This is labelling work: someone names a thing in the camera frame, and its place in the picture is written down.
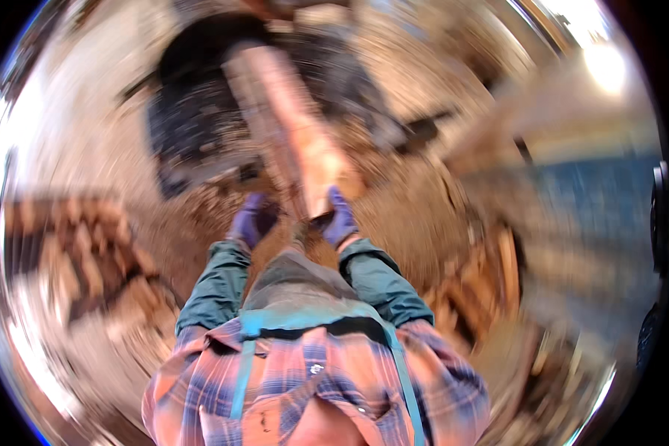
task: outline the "purple glove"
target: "purple glove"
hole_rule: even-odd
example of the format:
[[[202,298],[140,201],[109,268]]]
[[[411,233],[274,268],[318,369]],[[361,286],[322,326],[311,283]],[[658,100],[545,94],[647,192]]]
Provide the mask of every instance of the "purple glove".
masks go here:
[[[250,249],[265,237],[277,220],[277,205],[275,203],[261,207],[265,194],[250,193],[245,203],[233,217],[226,238],[242,240]]]
[[[327,197],[334,208],[334,217],[322,231],[322,236],[334,249],[337,249],[347,237],[358,233],[359,228],[355,216],[352,214],[352,208],[336,185],[330,186]]]

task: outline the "green sleeve cover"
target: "green sleeve cover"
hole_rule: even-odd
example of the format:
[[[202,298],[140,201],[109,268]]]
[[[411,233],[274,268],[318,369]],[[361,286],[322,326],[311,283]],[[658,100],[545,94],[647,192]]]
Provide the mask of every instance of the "green sleeve cover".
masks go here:
[[[414,319],[434,325],[434,313],[401,276],[399,266],[368,238],[356,240],[339,254],[339,272],[360,300],[395,327]]]
[[[177,337],[188,326],[208,330],[222,326],[236,317],[240,309],[250,254],[232,240],[216,242],[208,251],[210,260],[176,320]]]

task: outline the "bright light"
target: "bright light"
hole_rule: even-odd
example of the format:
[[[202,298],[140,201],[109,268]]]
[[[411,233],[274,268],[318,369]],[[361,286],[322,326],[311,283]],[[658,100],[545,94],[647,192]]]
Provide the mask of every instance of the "bright light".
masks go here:
[[[624,84],[624,59],[610,45],[592,45],[584,49],[585,63],[598,85],[609,94],[619,94]]]

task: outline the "plaid shirt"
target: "plaid shirt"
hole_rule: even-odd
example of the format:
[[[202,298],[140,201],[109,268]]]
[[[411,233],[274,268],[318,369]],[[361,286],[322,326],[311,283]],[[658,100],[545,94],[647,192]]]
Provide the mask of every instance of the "plaid shirt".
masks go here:
[[[263,338],[241,420],[229,419],[240,321],[185,327],[143,399],[159,445],[284,445],[313,395],[339,407],[370,446],[411,445],[414,430],[389,348],[362,331],[325,327],[297,339]],[[397,329],[429,445],[472,445],[489,422],[485,384],[425,320]]]

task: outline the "apron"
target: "apron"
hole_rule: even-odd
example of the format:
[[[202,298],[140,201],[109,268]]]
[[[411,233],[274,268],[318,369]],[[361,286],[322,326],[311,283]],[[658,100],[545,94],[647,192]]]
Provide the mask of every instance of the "apron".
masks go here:
[[[421,414],[396,328],[383,320],[371,305],[358,300],[355,291],[338,272],[312,263],[296,251],[285,251],[273,259],[253,284],[238,317],[243,343],[231,420],[241,419],[255,356],[255,340],[261,337],[263,330],[303,330],[336,323],[346,317],[368,317],[384,331],[413,424],[414,445],[424,446]]]

